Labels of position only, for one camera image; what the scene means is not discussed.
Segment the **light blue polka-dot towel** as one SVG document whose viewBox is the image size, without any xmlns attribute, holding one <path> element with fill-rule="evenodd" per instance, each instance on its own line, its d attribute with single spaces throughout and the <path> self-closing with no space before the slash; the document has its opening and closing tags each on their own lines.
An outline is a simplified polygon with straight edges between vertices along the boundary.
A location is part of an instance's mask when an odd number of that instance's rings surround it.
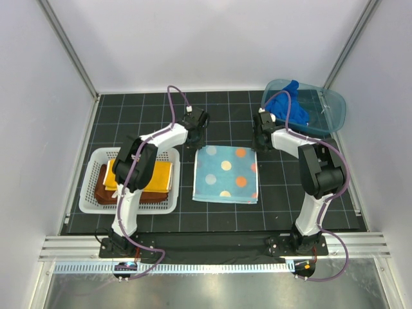
<svg viewBox="0 0 412 309">
<path fill-rule="evenodd" d="M 256 204 L 258 191 L 257 154 L 251 148 L 207 145 L 196 152 L 194 201 Z"/>
</svg>

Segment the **blue patterned towel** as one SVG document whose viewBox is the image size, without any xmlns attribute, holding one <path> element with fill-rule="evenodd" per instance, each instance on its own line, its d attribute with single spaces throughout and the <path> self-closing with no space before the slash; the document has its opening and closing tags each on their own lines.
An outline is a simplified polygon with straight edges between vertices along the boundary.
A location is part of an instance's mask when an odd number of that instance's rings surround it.
<svg viewBox="0 0 412 309">
<path fill-rule="evenodd" d="M 106 191 L 116 191 L 117 182 L 115 174 L 111 170 L 115 160 L 107 161 L 100 169 L 99 179 L 97 184 Z M 171 189 L 171 181 L 173 178 L 173 164 L 171 162 L 156 161 L 152 178 L 148 185 L 143 189 L 144 192 L 168 193 Z"/>
</svg>

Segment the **brown towel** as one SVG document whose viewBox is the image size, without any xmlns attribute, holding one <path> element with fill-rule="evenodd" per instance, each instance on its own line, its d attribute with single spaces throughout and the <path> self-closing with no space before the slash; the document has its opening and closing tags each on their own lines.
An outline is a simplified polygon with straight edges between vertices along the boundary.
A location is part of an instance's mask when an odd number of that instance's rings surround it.
<svg viewBox="0 0 412 309">
<path fill-rule="evenodd" d="M 111 205 L 117 203 L 117 197 L 113 197 L 115 191 L 108 191 L 105 189 L 103 180 L 106 174 L 107 165 L 100 166 L 100 171 L 97 178 L 97 184 L 94 190 L 94 197 L 100 205 Z M 143 192 L 140 198 L 140 203 L 160 203 L 165 201 L 168 197 L 167 193 L 160 192 Z"/>
</svg>

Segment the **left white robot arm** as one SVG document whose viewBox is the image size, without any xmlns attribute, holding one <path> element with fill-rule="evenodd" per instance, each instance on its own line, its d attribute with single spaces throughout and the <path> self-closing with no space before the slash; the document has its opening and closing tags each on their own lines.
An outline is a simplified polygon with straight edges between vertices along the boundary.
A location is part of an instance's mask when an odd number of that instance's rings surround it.
<svg viewBox="0 0 412 309">
<path fill-rule="evenodd" d="M 203 109 L 187 107 L 183 118 L 167 127 L 142 136 L 129 135 L 115 158 L 112 171 L 117 183 L 117 207 L 108 240 L 123 258 L 131 257 L 136 241 L 136 217 L 143 189 L 153 177 L 158 155 L 178 146 L 200 149 L 205 146 L 205 129 L 210 115 Z"/>
</svg>

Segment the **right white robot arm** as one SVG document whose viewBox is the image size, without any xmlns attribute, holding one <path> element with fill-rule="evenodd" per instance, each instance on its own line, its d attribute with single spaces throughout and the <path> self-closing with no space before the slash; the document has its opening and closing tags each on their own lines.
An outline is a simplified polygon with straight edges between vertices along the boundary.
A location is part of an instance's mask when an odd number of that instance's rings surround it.
<svg viewBox="0 0 412 309">
<path fill-rule="evenodd" d="M 321 240 L 329 205 L 348 187 L 347 163 L 332 138 L 319 140 L 278 126 L 274 115 L 263 109 L 252 121 L 253 150 L 258 153 L 278 150 L 298 159 L 305 195 L 300 214 L 292 225 L 289 246 L 295 254 L 308 254 Z"/>
</svg>

